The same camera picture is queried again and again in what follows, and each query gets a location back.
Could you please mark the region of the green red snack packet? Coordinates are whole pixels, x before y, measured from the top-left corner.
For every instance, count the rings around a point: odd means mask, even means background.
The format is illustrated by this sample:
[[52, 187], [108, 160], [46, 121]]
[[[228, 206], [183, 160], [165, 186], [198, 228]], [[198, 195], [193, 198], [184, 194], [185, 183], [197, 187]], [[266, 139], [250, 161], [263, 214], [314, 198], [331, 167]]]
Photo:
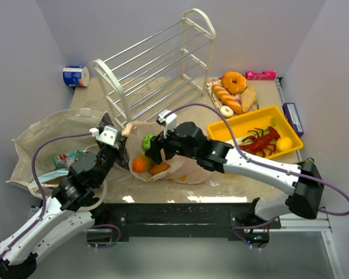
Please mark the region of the green red snack packet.
[[76, 150], [72, 153], [60, 154], [52, 158], [56, 170], [68, 169], [75, 162], [77, 156], [82, 154], [83, 150]]

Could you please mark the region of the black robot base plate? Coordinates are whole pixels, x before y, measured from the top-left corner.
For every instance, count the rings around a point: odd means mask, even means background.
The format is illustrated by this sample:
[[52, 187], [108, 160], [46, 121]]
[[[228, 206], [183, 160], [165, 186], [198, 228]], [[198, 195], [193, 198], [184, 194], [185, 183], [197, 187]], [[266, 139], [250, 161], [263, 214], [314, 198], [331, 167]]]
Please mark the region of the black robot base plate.
[[279, 218], [267, 223], [252, 215], [251, 203], [106, 203], [87, 234], [90, 244], [127, 242], [133, 237], [225, 238], [267, 246]]

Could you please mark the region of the translucent orange plastic bag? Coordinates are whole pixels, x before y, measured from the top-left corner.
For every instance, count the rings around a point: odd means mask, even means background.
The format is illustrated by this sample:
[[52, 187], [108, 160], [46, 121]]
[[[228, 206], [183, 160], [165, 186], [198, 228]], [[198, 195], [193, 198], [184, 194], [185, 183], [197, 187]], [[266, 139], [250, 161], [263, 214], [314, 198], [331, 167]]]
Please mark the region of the translucent orange plastic bag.
[[200, 184], [206, 181], [211, 173], [197, 165], [193, 159], [182, 156], [174, 156], [170, 160], [164, 160], [169, 165], [168, 169], [152, 175], [149, 172], [137, 173], [133, 170], [133, 161], [144, 152], [141, 147], [143, 138], [148, 134], [158, 135], [162, 132], [162, 127], [157, 123], [145, 121], [134, 121], [128, 123], [123, 130], [122, 135], [127, 137], [126, 152], [129, 159], [128, 166], [131, 174], [145, 182], [154, 182], [158, 180], [171, 181], [178, 184]]

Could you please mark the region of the orange green mango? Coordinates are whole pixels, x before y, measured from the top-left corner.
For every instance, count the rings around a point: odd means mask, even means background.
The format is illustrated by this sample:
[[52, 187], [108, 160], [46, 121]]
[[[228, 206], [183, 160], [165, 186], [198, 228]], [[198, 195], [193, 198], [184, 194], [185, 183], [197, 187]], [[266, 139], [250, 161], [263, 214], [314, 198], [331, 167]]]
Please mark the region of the orange green mango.
[[135, 173], [143, 173], [148, 171], [155, 165], [155, 162], [145, 155], [140, 155], [133, 160], [132, 171]]

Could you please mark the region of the blue brown chips bag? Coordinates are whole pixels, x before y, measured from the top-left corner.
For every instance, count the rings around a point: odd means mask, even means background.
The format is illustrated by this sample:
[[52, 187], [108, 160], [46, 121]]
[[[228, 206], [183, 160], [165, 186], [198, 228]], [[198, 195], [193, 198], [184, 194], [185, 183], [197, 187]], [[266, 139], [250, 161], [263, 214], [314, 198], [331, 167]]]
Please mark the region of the blue brown chips bag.
[[58, 169], [38, 177], [41, 184], [58, 185], [68, 175], [68, 169]]

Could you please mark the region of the large brown muffin bread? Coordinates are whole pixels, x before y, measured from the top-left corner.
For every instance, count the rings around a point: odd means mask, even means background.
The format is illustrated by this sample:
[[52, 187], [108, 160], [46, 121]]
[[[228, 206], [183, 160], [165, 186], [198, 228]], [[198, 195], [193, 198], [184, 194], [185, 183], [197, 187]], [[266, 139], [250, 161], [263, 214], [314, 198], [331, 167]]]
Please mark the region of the large brown muffin bread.
[[170, 167], [169, 164], [167, 164], [166, 162], [162, 162], [160, 164], [155, 164], [153, 165], [149, 170], [148, 172], [154, 176], [154, 175], [157, 175], [161, 172], [164, 172], [166, 171], [168, 168]]

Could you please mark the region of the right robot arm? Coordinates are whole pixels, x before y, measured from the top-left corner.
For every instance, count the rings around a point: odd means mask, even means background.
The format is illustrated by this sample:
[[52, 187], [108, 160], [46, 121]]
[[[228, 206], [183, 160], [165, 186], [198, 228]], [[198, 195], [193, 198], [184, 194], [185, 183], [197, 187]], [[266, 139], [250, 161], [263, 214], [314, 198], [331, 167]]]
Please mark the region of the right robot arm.
[[184, 122], [172, 130], [165, 129], [150, 138], [145, 155], [155, 163], [175, 155], [194, 159], [207, 171], [246, 176], [279, 189], [282, 194], [258, 198], [250, 213], [261, 220], [270, 220], [293, 213], [305, 219], [318, 215], [323, 185], [311, 162], [285, 164], [261, 158], [225, 142], [207, 139], [193, 122]]

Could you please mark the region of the green custard apple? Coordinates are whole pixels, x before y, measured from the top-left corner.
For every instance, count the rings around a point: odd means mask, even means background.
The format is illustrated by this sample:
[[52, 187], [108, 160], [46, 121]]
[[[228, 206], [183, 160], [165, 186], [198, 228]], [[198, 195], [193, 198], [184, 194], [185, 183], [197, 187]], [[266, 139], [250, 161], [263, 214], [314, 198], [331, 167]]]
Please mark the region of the green custard apple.
[[151, 147], [151, 138], [155, 137], [155, 134], [147, 134], [141, 142], [141, 148], [144, 152], [150, 149]]

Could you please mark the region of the cream canvas tote bag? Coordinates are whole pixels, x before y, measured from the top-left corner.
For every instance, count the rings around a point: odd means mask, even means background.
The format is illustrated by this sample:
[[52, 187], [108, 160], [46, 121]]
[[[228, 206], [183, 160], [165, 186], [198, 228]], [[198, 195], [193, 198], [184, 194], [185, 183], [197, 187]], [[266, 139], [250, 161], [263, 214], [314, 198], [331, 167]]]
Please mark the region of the cream canvas tote bag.
[[[61, 110], [32, 124], [19, 138], [13, 140], [18, 162], [7, 183], [41, 198], [40, 190], [34, 182], [31, 171], [31, 161], [38, 147], [55, 137], [87, 133], [91, 128], [104, 128], [113, 125], [107, 112], [86, 108]], [[51, 142], [43, 147], [36, 157], [37, 176], [55, 170], [52, 160], [54, 156], [72, 153], [76, 150], [97, 153], [99, 148], [92, 136], [58, 139]]]

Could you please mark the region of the white glazed doughnut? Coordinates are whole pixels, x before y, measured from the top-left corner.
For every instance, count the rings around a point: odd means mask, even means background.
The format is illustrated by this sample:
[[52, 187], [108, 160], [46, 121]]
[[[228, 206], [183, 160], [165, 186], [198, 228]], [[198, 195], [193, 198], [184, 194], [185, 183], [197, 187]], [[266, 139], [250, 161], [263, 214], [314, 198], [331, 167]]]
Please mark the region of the white glazed doughnut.
[[230, 118], [230, 117], [232, 117], [234, 115], [233, 110], [230, 107], [226, 106], [226, 105], [224, 105], [224, 106], [222, 106], [220, 108], [220, 113], [225, 118]]

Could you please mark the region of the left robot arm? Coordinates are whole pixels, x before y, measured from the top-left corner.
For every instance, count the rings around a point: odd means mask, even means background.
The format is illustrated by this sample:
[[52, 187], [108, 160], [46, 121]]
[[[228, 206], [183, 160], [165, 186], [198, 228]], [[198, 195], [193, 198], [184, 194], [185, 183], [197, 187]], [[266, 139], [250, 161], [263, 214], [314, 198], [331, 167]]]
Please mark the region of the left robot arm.
[[41, 209], [20, 229], [0, 242], [0, 277], [28, 278], [37, 263], [54, 248], [83, 229], [96, 228], [108, 211], [94, 190], [106, 186], [106, 177], [119, 158], [112, 139], [98, 141], [99, 152], [83, 152], [70, 165], [68, 175], [43, 199]]

